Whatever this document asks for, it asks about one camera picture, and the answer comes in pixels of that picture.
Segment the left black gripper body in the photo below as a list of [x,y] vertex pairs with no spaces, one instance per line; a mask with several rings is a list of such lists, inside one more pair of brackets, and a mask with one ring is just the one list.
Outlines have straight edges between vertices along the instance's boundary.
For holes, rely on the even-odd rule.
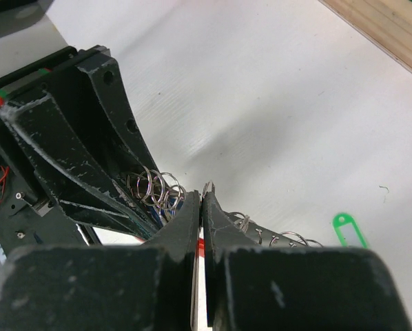
[[[95,56],[109,59],[110,51],[105,46],[88,50],[68,46],[0,78],[1,98],[11,95],[12,84],[20,90],[27,88],[30,84],[24,79],[30,74],[41,78],[37,87],[42,91],[60,96],[63,112],[89,154],[75,154],[72,140],[50,121],[43,141],[65,152],[68,166],[87,164],[90,159],[102,166],[109,163],[108,121],[96,113],[91,84],[80,78],[76,69],[85,61],[94,64]],[[49,70],[65,70],[66,74],[46,80],[43,76]],[[53,185],[45,182],[50,177],[59,180],[57,188],[61,192],[77,189],[0,118],[0,245],[99,244],[93,224],[75,221],[62,212],[53,196]]]

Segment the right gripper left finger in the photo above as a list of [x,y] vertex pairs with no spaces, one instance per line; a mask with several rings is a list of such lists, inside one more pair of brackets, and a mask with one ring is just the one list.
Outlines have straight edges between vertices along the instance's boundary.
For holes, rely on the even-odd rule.
[[200,197],[141,245],[36,245],[0,276],[0,330],[195,330]]

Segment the grey key holder with rings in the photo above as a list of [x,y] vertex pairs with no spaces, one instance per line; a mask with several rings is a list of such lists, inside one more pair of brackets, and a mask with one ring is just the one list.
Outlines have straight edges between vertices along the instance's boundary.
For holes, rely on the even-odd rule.
[[[170,172],[159,172],[143,166],[126,174],[126,186],[161,226],[167,225],[187,200],[187,191]],[[319,247],[323,245],[291,231],[274,232],[258,225],[242,212],[226,212],[230,221],[252,241],[265,247]]]

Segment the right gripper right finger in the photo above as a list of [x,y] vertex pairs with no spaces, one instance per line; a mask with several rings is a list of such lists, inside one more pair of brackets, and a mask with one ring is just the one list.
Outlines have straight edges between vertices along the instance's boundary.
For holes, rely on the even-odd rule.
[[213,192],[202,201],[207,323],[214,330],[411,330],[389,269],[361,248],[270,248]]

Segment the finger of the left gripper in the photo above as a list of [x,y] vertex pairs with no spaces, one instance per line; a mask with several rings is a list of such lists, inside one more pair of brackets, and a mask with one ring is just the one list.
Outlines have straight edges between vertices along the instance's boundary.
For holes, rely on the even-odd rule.
[[118,62],[94,54],[77,68],[87,75],[101,108],[101,153],[104,168],[123,183],[128,192],[146,190],[147,170],[157,170],[138,128],[123,85]]
[[78,138],[54,98],[44,97],[23,105],[8,101],[0,116],[43,160],[96,200],[116,210],[124,224],[145,240],[158,231],[146,211],[127,195]]

